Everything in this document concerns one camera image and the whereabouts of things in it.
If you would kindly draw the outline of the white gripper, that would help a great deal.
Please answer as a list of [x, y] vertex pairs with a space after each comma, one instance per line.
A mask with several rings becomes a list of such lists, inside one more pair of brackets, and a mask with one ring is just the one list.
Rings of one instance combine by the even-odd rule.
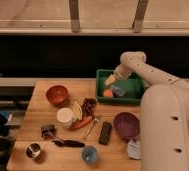
[[118, 65], [114, 70], [114, 75], [111, 74], [106, 80], [105, 85], [109, 86], [113, 84], [116, 79], [125, 80], [130, 76], [130, 71], [123, 65]]

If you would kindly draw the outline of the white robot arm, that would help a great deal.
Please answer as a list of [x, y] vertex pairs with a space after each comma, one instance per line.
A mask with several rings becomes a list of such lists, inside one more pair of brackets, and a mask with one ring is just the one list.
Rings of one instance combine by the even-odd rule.
[[189, 171], [189, 82], [146, 63], [142, 51], [124, 52], [105, 82], [139, 75], [149, 88], [140, 103], [141, 171]]

